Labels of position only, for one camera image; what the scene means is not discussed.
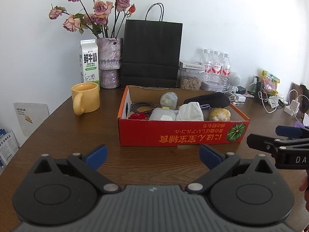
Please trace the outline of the person right hand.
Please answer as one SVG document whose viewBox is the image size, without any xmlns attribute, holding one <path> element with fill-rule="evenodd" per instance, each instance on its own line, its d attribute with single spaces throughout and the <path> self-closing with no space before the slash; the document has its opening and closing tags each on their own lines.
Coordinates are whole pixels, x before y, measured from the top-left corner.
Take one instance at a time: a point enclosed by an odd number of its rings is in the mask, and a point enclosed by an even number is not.
<svg viewBox="0 0 309 232">
<path fill-rule="evenodd" d="M 308 190 L 308 175 L 302 180 L 299 190 L 304 192 L 305 208 L 309 212 L 309 190 Z"/>
</svg>

